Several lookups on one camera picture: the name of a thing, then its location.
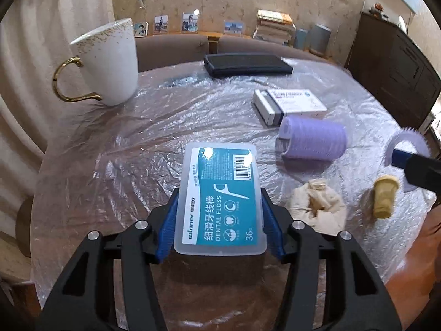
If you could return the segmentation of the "clear plastic table cover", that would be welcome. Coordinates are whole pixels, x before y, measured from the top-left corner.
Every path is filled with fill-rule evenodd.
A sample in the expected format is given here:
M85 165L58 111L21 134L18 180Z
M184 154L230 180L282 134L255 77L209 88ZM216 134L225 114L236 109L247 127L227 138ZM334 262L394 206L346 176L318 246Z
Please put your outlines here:
M390 278L434 205L429 191L399 192L390 219L370 215L383 153L398 123L347 72L327 63L292 61L288 76L212 78L200 62L142 73L138 94L113 108L69 105L45 152L32 211L31 278L45 301L62 268L92 229L120 231L167 201L173 189L207 177L228 205L257 167L275 202L313 178L323 178L348 208L347 225ZM253 106L266 90L307 90L326 107L325 120L348 138L332 161L283 158L279 130Z

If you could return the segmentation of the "photo frame right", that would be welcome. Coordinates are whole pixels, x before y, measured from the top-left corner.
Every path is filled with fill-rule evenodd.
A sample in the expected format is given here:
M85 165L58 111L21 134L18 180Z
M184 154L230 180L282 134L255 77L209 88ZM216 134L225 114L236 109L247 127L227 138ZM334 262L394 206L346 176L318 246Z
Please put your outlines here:
M183 13L182 32L194 33L198 31L198 15L195 13Z

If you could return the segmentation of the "dental floss box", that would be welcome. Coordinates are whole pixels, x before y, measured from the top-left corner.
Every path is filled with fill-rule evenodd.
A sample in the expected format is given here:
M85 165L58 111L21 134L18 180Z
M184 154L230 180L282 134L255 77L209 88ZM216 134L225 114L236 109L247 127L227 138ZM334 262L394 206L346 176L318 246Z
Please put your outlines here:
M174 249L182 255L261 255L262 195L257 151L249 143L185 146Z

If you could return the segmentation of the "stack of books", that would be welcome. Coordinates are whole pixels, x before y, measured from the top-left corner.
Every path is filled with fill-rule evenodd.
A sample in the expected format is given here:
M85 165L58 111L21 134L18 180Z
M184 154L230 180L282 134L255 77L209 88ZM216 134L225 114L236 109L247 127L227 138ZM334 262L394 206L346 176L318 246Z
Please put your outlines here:
M257 10L254 39L293 46L296 30L289 14L272 10Z

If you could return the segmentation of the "small blue grey box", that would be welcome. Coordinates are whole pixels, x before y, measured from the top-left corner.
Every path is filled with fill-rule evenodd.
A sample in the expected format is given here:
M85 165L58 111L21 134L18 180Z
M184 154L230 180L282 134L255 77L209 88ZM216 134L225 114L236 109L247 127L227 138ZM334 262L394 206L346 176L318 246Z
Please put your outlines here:
M303 28L299 28L296 31L294 38L294 48L299 50L304 50L306 47L306 41L308 38L309 31Z

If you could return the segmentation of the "dark blue phone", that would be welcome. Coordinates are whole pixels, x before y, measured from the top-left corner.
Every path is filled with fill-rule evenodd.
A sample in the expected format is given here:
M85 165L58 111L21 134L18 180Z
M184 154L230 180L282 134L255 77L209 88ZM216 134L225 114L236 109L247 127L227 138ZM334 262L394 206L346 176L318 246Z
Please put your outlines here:
M290 75L293 67L280 57L260 53L206 55L204 67L211 77Z

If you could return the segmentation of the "photo frame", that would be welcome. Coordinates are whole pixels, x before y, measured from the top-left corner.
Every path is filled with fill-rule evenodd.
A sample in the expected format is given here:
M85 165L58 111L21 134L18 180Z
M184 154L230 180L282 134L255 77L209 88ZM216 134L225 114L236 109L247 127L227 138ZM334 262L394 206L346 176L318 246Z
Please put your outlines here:
M134 36L135 38L144 38L148 35L149 23L148 22L136 22L134 24Z
M182 32L194 33L198 31L198 15L195 13L183 13Z
M156 16L154 18L154 26L153 26L153 33L154 34L167 33L167 27L168 27L168 16L167 15L160 15L160 16Z

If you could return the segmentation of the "dark wooden cabinet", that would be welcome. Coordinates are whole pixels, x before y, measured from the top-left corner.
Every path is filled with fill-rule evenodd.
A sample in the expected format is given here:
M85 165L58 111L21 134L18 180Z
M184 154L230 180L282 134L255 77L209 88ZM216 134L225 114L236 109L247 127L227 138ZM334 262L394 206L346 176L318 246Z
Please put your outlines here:
M417 45L365 12L345 67L402 127L418 129L440 95L440 76Z

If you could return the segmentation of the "purple hair roller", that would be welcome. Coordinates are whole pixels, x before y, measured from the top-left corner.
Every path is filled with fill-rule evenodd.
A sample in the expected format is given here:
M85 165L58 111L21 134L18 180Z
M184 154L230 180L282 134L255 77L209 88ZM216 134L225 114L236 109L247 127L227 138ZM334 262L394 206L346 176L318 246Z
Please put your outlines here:
M401 142L409 142L414 148L413 152L407 152L397 149L397 145ZM431 151L427 145L427 141L417 130L412 128L404 128L400 132L395 133L386 145L383 154L384 166L392 165L404 170L411 156L419 155L426 158L431 156Z
M348 145L342 124L294 115L283 118L278 139L281 156L291 159L334 161Z

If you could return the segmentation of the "photo frame middle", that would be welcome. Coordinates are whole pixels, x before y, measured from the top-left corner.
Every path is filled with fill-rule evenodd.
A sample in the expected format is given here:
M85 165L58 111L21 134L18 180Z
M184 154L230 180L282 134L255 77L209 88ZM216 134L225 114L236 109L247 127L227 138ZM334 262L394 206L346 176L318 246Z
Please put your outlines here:
M160 15L160 16L156 16L154 18L154 26L153 26L153 33L154 34L167 33L167 27L168 27L168 16L167 15Z

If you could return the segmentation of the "brown sofa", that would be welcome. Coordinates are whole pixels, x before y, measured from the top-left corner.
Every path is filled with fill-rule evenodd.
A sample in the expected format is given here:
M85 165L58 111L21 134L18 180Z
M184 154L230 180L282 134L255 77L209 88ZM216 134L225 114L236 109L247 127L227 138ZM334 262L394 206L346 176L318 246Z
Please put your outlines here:
M324 58L289 46L226 34L219 38L203 34L154 35L136 38L135 45L140 73L180 63L202 61L206 55L218 53L268 53L281 58L327 62Z

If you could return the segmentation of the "beige paper ball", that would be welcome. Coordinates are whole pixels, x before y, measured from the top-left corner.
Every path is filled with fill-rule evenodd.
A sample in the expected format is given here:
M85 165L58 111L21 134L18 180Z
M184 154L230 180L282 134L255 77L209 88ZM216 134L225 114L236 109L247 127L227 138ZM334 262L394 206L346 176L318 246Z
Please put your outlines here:
M311 179L294 189L286 208L294 220L301 220L318 233L338 235L345 229L346 204L324 178Z

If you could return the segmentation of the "beige curtain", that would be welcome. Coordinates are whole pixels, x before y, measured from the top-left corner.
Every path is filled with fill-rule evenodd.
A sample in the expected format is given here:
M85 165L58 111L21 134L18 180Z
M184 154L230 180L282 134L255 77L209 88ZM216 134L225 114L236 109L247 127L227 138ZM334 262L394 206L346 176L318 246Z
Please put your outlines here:
M1 20L1 233L14 237L58 117L52 75L69 43L114 18L111 0L14 0Z

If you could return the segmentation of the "white medicine box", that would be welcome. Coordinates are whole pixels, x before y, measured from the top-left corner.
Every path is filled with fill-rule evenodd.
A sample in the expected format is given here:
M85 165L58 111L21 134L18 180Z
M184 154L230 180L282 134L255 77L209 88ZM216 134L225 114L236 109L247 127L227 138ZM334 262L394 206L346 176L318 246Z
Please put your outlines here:
M308 89L255 89L253 104L266 126L279 126L289 115L323 118L327 114L327 107Z

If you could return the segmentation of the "grey speaker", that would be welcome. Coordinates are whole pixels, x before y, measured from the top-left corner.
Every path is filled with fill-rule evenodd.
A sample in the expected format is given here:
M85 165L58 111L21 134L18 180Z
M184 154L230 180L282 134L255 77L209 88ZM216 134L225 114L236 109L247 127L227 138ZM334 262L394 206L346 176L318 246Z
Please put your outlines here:
M325 55L331 34L332 30L329 27L315 24L310 31L310 52L316 55Z

